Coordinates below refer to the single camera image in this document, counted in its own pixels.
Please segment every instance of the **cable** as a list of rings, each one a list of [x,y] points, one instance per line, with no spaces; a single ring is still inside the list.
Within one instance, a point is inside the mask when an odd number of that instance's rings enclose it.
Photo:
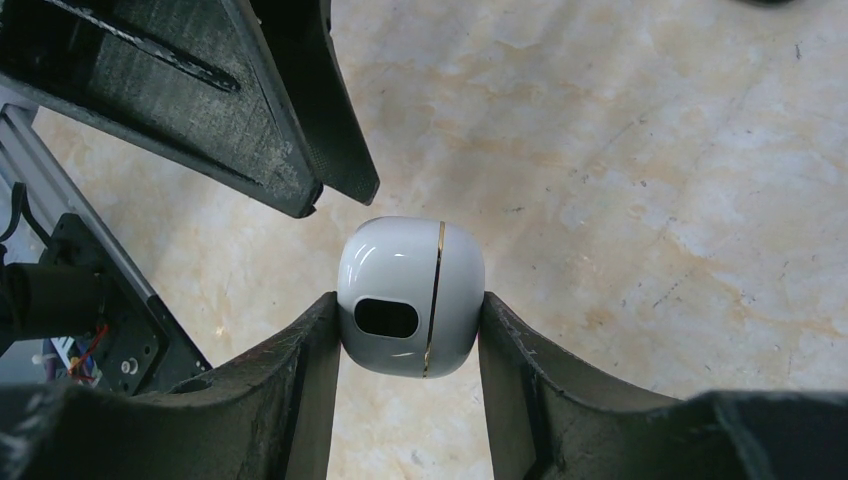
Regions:
[[[74,337],[74,343],[77,344],[80,354],[88,350],[88,347],[85,345],[85,342],[80,340],[80,337]],[[88,357],[85,359],[85,368],[88,370],[92,370],[94,368],[94,359]]]
[[[75,373],[75,372],[76,372],[77,368],[80,365],[82,365],[83,362],[85,362],[85,359],[87,359],[91,355],[91,352],[93,352],[94,349],[97,348],[97,344],[100,343],[100,340],[103,338],[104,335],[106,335],[106,332],[108,332],[108,331],[109,331],[109,325],[103,325],[102,327],[97,327],[97,335],[94,337],[94,340],[91,341],[91,345],[89,345],[88,349],[86,349],[85,353],[83,353],[82,356],[80,358],[78,358],[77,361],[74,362],[73,365],[71,365],[70,368],[68,368],[68,375],[70,375],[72,378],[76,378],[78,380],[87,380],[89,382],[94,381],[94,378],[92,378],[88,375],[80,375],[80,374]]]
[[[9,217],[9,226],[6,231],[0,234],[0,242],[8,240],[15,230],[18,228],[18,223],[21,221],[21,215],[27,221],[32,231],[38,235],[44,245],[50,244],[50,235],[44,230],[44,227],[38,224],[35,216],[32,214],[32,209],[29,206],[27,199],[26,185],[21,182],[15,182],[12,186],[12,215]]]

